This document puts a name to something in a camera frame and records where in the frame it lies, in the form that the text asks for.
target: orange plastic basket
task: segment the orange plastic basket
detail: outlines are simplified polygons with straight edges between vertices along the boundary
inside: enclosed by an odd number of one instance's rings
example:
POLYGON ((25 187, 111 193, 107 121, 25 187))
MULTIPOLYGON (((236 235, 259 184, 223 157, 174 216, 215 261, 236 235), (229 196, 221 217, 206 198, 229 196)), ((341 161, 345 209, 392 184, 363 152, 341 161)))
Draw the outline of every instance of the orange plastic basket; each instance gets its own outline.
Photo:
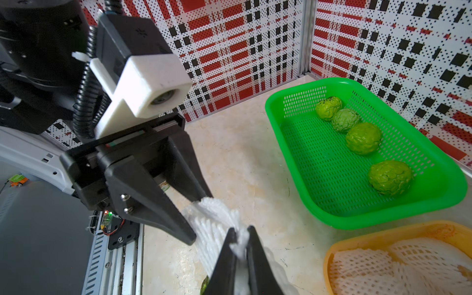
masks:
POLYGON ((447 220, 418 223, 358 236, 338 242, 332 245, 328 250, 323 266, 323 275, 328 293, 334 295, 331 287, 331 278, 329 277, 329 267, 333 262, 333 257, 336 252, 357 248, 387 250, 388 246, 395 242, 418 237, 429 237, 441 240, 451 244, 472 258, 472 229, 447 220))

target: white foam net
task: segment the white foam net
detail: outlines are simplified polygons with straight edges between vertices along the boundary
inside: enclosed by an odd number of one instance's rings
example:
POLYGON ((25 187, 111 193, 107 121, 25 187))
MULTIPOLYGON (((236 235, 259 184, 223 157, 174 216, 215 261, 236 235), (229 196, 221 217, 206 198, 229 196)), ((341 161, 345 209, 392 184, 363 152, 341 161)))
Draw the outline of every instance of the white foam net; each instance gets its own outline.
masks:
POLYGON ((329 278, 336 295, 472 295, 472 259, 445 242, 417 238, 388 252, 337 252, 329 278))

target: perforated basket bottom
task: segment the perforated basket bottom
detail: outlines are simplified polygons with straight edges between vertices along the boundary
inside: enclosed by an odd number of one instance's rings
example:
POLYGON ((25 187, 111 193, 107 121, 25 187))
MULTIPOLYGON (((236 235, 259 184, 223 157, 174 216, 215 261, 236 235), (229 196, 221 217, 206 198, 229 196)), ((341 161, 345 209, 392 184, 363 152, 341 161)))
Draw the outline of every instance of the perforated basket bottom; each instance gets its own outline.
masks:
MULTIPOLYGON (((314 102, 322 99, 312 97, 314 102)), ((290 116, 280 126, 310 197, 324 211, 341 217, 390 207, 398 197, 380 195, 369 185, 367 174, 372 164, 382 160, 403 161, 415 176, 434 164, 360 95, 352 92, 351 98, 343 103, 345 108, 357 111, 363 122, 382 130, 380 149, 372 156, 351 152, 346 147, 346 135, 336 132, 331 123, 319 119, 314 111, 290 116)))

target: metal frame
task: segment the metal frame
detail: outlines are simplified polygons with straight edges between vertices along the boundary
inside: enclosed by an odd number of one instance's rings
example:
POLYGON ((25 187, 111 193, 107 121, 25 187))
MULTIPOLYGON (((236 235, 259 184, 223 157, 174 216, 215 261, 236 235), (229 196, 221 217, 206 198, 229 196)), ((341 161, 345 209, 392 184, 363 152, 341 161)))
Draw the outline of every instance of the metal frame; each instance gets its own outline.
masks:
POLYGON ((138 239, 123 247, 108 250, 108 240, 96 231, 82 295, 141 295, 144 225, 139 227, 138 239))
POLYGON ((314 72, 308 72, 306 73, 308 76, 310 76, 311 78, 315 79, 315 80, 321 80, 323 79, 323 77, 321 77, 320 75, 314 73, 314 72))
POLYGON ((305 0, 301 43, 302 52, 299 71, 301 74, 310 72, 316 3, 316 0, 305 0))
POLYGON ((467 167, 466 165, 464 165, 463 163, 459 162, 458 160, 454 159, 453 157, 451 157, 451 159, 454 160, 454 162, 459 166, 459 168, 462 170, 462 172, 472 178, 472 169, 470 169, 469 167, 467 167))

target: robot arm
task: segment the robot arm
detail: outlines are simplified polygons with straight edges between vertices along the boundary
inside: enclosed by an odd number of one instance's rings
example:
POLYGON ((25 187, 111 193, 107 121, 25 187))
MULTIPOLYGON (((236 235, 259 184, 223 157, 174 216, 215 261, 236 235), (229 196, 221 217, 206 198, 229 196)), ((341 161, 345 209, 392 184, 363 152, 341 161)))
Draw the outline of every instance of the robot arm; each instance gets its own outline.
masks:
MULTIPOLYGON (((178 57, 151 20, 121 15, 119 1, 106 1, 88 39, 78 1, 31 2, 0 4, 0 125, 40 134, 58 118, 72 119, 83 145, 60 156, 59 172, 75 196, 90 210, 113 211, 191 245, 195 232, 155 181, 165 179, 192 202, 212 197, 175 109, 192 85, 178 57), (74 51, 86 52, 85 66, 74 51)), ((34 162, 37 172, 40 165, 34 162)), ((254 227, 248 230, 252 294, 283 295, 254 227)), ((235 241, 231 228, 204 294, 233 294, 235 241)))

